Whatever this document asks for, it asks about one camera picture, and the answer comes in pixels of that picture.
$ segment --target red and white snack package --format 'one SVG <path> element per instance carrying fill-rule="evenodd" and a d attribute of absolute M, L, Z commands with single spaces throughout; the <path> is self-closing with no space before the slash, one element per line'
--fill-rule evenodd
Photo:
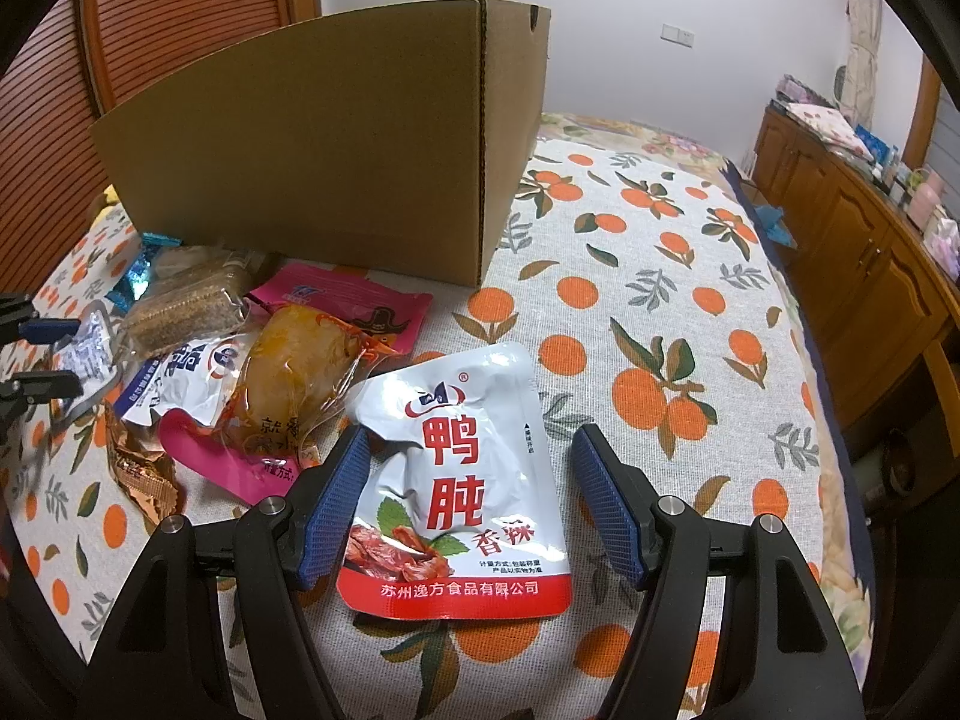
<path fill-rule="evenodd" d="M 357 504 L 337 589 L 395 619 L 559 614 L 572 597 L 533 364 L 496 343 L 355 385 L 346 413 L 396 442 Z"/>

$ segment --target curtain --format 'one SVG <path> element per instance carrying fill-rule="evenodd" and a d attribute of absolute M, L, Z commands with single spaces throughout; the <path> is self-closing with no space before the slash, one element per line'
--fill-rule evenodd
<path fill-rule="evenodd" d="M 877 51 L 880 49 L 881 0 L 847 0 L 850 14 L 850 55 L 840 111 L 852 127 L 870 129 L 877 93 Z"/>

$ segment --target metal screw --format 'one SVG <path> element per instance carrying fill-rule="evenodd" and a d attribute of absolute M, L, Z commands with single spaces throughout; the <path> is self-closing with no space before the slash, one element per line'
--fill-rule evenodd
<path fill-rule="evenodd" d="M 656 504 L 661 508 L 661 512 L 670 514 L 671 517 L 682 514 L 683 510 L 686 509 L 686 504 L 676 495 L 664 495 L 663 498 L 656 501 Z"/>
<path fill-rule="evenodd" d="M 784 521 L 776 514 L 760 514 L 760 527 L 767 533 L 779 533 L 784 529 Z"/>
<path fill-rule="evenodd" d="M 280 514 L 284 509 L 286 509 L 287 502 L 283 500 L 282 495 L 268 495 L 257 505 L 257 508 L 260 509 L 261 514 L 266 514 L 267 517 L 272 517 L 274 514 Z"/>
<path fill-rule="evenodd" d="M 184 526 L 184 516 L 182 514 L 171 514 L 160 522 L 160 530 L 163 533 L 176 533 Z"/>

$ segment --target bedspread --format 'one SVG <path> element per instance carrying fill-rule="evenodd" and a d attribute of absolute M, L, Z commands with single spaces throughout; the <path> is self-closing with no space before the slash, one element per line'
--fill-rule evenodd
<path fill-rule="evenodd" d="M 862 680 L 869 601 L 854 579 L 837 456 L 789 290 L 719 172 L 721 158 L 699 146 L 694 157 L 672 136 L 637 125 L 595 128 L 591 121 L 545 122 L 481 289 L 367 274 L 395 289 L 434 293 L 416 360 L 501 338 L 530 350 L 573 604 L 542 620 L 390 622 L 352 613 L 321 581 L 299 601 L 351 717 L 584 718 L 597 711 L 640 596 L 611 571 L 570 472 L 570 439 L 587 420 L 657 490 L 703 514 L 743 523 L 759 512 L 783 517 L 820 577 Z M 115 207 L 40 290 L 37 308 L 78 316 L 138 247 L 136 230 Z M 0 370 L 8 375 L 42 360 L 18 346 L 0 358 Z M 103 410 L 55 436 L 47 408 L 35 408 L 22 442 L 0 449 L 0 488 L 30 570 L 87 659 L 152 530 L 109 478 Z M 332 442 L 332 424 L 329 432 Z M 176 478 L 194 522 L 243 512 L 189 469 L 178 466 Z M 238 707 L 262 716 L 233 581 L 218 589 Z M 722 599 L 722 581 L 711 580 L 681 717 L 706 699 Z"/>

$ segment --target brown cardboard box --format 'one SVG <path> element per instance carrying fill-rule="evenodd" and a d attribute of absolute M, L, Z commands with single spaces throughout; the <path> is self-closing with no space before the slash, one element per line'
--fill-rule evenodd
<path fill-rule="evenodd" d="M 544 102 L 550 12 L 340 13 L 213 53 L 91 129 L 140 230 L 480 283 Z"/>

